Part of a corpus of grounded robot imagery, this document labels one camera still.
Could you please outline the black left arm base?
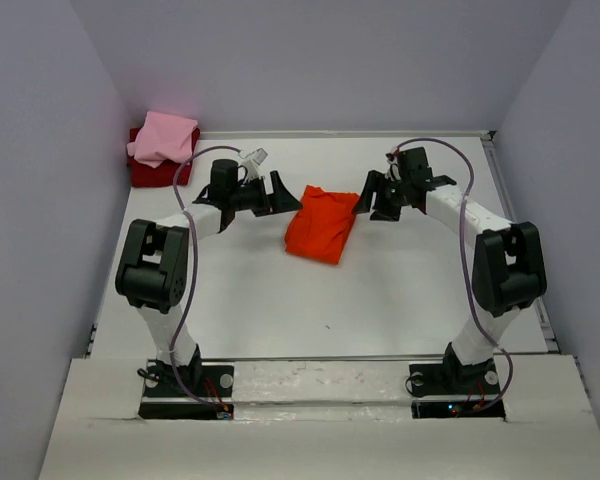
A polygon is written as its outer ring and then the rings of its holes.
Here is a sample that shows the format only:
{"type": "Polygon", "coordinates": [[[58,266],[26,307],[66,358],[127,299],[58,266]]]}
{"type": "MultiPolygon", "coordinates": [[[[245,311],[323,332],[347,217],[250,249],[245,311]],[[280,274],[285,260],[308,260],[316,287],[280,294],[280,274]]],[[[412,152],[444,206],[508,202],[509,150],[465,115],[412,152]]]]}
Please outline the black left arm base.
{"type": "Polygon", "coordinates": [[[136,371],[143,380],[138,414],[145,420],[216,421],[234,418],[234,366],[229,363],[203,363],[202,377],[192,397],[181,389],[173,372],[150,361],[136,371]]]}

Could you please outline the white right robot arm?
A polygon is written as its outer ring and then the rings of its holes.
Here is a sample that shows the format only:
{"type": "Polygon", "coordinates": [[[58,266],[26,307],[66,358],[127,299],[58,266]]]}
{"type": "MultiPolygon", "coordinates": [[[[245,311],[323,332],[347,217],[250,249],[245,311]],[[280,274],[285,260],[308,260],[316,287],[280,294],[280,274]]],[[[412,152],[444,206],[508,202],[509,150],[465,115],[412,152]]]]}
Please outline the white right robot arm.
{"type": "Polygon", "coordinates": [[[438,363],[411,366],[406,388],[416,398],[464,395],[479,385],[496,396],[510,385],[499,381],[495,353],[519,314],[547,289],[538,228],[514,223],[471,200],[447,175],[434,174],[420,140],[406,141],[386,155],[386,172],[368,172],[353,214],[396,222],[404,208],[419,210],[458,237],[469,318],[438,363]]]}

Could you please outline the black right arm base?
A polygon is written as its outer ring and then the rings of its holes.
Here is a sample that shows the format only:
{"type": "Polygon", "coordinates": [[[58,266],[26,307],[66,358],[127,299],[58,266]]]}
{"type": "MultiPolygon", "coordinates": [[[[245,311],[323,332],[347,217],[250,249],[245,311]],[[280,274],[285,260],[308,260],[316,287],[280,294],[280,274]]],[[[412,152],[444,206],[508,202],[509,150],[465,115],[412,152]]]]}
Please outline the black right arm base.
{"type": "Polygon", "coordinates": [[[500,394],[500,382],[491,363],[485,373],[465,383],[453,383],[443,373],[441,363],[409,366],[405,389],[411,396],[414,419],[499,418],[506,417],[502,400],[487,405],[500,394]]]}

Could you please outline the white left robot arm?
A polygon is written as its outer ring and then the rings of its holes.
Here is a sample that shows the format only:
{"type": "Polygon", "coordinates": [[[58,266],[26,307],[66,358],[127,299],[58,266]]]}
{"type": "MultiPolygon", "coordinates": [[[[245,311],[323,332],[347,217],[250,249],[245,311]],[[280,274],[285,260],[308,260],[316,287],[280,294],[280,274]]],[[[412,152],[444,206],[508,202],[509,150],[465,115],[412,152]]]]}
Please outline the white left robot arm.
{"type": "Polygon", "coordinates": [[[115,289],[140,314],[154,342],[153,368],[138,372],[144,380],[198,397],[195,391],[205,375],[186,319],[196,289],[200,241],[224,232],[242,211],[264,217],[301,209],[278,171],[261,176],[257,167],[253,160],[216,160],[208,184],[179,213],[130,223],[115,289]]]}

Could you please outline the orange t shirt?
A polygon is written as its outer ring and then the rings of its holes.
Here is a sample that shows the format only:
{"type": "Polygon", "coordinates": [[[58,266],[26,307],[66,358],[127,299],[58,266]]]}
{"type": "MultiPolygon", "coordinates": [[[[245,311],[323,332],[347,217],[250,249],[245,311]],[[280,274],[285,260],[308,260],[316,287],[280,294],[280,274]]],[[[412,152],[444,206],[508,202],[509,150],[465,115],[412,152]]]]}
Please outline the orange t shirt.
{"type": "Polygon", "coordinates": [[[353,208],[359,198],[356,193],[307,185],[301,198],[302,209],[296,212],[285,233],[285,251],[338,265],[356,220],[353,208]]]}

